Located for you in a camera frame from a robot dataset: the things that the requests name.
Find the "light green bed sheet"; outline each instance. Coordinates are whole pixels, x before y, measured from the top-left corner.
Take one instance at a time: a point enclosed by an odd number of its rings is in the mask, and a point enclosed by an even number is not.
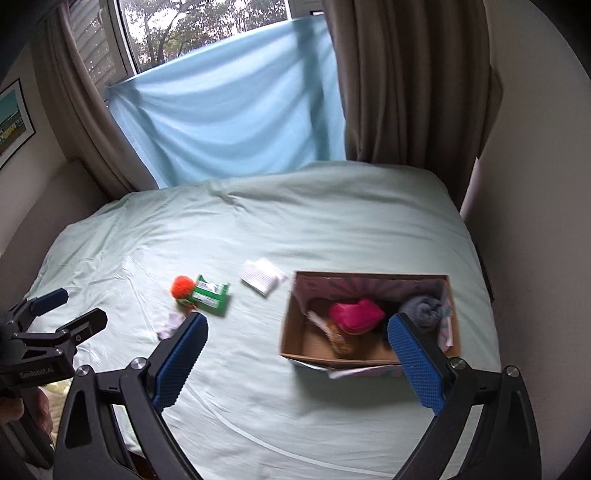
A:
[[[158,343],[156,331],[175,311],[168,292],[175,276],[230,282],[227,315],[207,315],[209,341],[163,415],[204,479],[392,478],[431,410],[404,376],[330,380],[280,357],[291,279],[267,299],[241,284],[242,263],[260,257],[289,275],[447,274],[462,356],[474,368],[500,368],[476,252],[444,186],[424,170],[349,162],[133,193],[103,207],[51,247],[30,295],[64,287],[70,300],[31,331],[99,307],[107,328],[79,347],[74,365],[123,368]],[[447,473],[457,471],[475,421]]]

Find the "human hand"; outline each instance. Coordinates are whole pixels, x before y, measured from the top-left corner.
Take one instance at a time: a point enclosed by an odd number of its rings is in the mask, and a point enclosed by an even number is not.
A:
[[[49,409],[49,399],[40,388],[37,389],[37,394],[38,413],[37,418],[35,419],[37,426],[48,435],[51,435],[51,431],[53,430],[53,420],[51,419],[51,413]]]
[[[0,425],[19,420],[25,413],[22,398],[0,398]]]
[[[49,410],[49,399],[40,388],[37,389],[37,426],[48,435],[53,430],[53,421]],[[25,413],[21,398],[0,398],[0,424],[20,420]]]

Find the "orange ball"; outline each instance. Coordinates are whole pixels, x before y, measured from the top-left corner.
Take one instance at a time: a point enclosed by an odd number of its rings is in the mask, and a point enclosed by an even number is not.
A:
[[[175,299],[180,300],[191,295],[195,286],[197,286],[197,284],[194,280],[181,275],[174,279],[173,286],[170,287],[170,293]]]

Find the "gray folded towel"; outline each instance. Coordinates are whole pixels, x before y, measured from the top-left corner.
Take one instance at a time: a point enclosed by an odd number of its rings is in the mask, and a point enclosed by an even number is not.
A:
[[[402,304],[399,313],[406,313],[419,330],[428,332],[441,321],[441,300],[419,295]]]

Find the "open cardboard box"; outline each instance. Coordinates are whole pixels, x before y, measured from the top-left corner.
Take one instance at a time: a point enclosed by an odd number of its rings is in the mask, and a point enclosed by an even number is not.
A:
[[[448,357],[460,355],[459,332],[452,287],[447,275],[388,275],[367,273],[295,273],[281,335],[280,354],[298,366],[326,371],[330,378],[348,376],[398,376],[402,368],[383,340],[383,331],[359,338],[356,352],[339,358],[324,333],[307,318],[314,310],[323,318],[333,301],[370,298],[401,304],[416,295],[432,295],[443,304],[443,318],[433,339]],[[387,311],[390,318],[396,311]]]

